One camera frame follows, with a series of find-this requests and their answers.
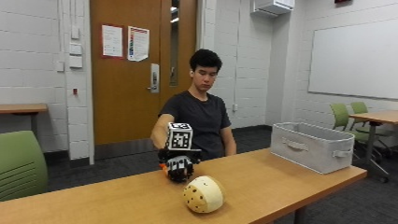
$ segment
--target dark hair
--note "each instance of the dark hair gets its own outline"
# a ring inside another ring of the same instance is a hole
[[[202,66],[202,67],[216,67],[218,72],[222,67],[222,61],[221,58],[212,50],[198,49],[194,55],[190,57],[189,65],[192,71],[196,71],[197,66]]]

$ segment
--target table leg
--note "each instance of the table leg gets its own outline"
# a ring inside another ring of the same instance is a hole
[[[37,138],[37,114],[39,113],[32,113],[29,115],[31,129],[35,133],[36,138]]]
[[[385,169],[375,163],[375,161],[371,159],[371,153],[373,153],[373,143],[374,143],[374,136],[375,136],[375,126],[378,126],[378,122],[370,122],[370,140],[366,150],[366,159],[365,164],[369,167],[369,170],[381,175],[382,177],[389,177],[389,173],[385,171]]]
[[[306,216],[306,206],[298,208],[294,212],[294,224],[303,224],[305,223],[305,216]]]

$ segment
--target small table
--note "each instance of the small table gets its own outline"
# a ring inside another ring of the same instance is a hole
[[[213,213],[190,211],[182,200],[188,183],[173,183],[158,170],[3,202],[1,224],[270,223],[292,212],[294,223],[305,223],[306,205],[367,174],[350,166],[321,175],[268,149],[204,161],[194,169],[190,180],[209,175],[225,188],[226,202]]]
[[[24,105],[0,105],[0,114],[28,115],[31,120],[31,129],[37,137],[37,114],[47,112],[47,104],[24,104]]]
[[[357,160],[354,164],[365,164],[371,171],[374,171],[379,176],[382,176],[382,182],[387,182],[389,173],[371,159],[371,152],[373,152],[373,143],[374,143],[374,136],[375,136],[375,127],[379,126],[382,123],[397,125],[398,110],[386,110],[386,111],[365,113],[365,114],[353,114],[350,115],[350,118],[363,119],[370,122],[370,140],[367,145],[366,158]]]

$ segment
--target wall switch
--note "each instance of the wall switch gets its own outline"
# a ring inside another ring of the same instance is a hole
[[[57,72],[64,72],[65,71],[65,64],[64,64],[64,62],[56,62],[55,63],[55,67],[56,67]]]
[[[71,38],[79,39],[80,38],[80,30],[76,25],[72,25],[72,31],[71,31]]]
[[[83,55],[83,45],[81,44],[69,43],[69,54]]]
[[[83,68],[84,67],[84,57],[83,56],[69,56],[69,67]]]

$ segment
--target chair backrest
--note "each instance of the chair backrest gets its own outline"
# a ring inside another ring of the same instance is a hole
[[[369,108],[366,107],[366,104],[363,102],[351,102],[350,107],[351,107],[351,111],[354,114],[365,114],[369,112]],[[354,119],[351,126],[350,126],[350,130],[353,129],[353,126],[355,123],[363,123],[363,125],[365,125],[366,122],[367,121],[363,119]]]
[[[351,102],[350,107],[354,114],[363,114],[369,112],[369,108],[363,102]]]
[[[0,134],[0,202],[48,191],[48,167],[32,131]]]
[[[349,110],[345,106],[345,104],[331,104],[331,111],[334,114],[334,126],[333,128],[343,127],[343,131],[347,128],[349,125]]]

